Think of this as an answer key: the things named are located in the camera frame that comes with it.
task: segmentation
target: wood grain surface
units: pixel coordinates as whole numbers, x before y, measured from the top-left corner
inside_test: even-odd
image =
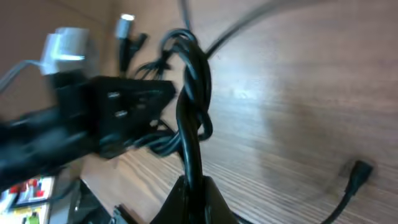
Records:
[[[191,0],[201,46],[264,2]],[[150,35],[135,66],[183,26],[176,0],[122,0],[119,8]],[[259,21],[210,60],[215,131],[201,144],[203,170],[232,210],[254,223],[320,223],[353,161],[366,159],[376,170],[336,223],[397,223],[397,11],[395,0],[301,7]],[[167,79],[180,88],[182,62],[172,65]],[[165,118],[175,127],[174,111],[175,102]],[[82,177],[108,211],[123,203],[147,223],[181,173],[176,155],[140,149],[111,161],[87,157]]]

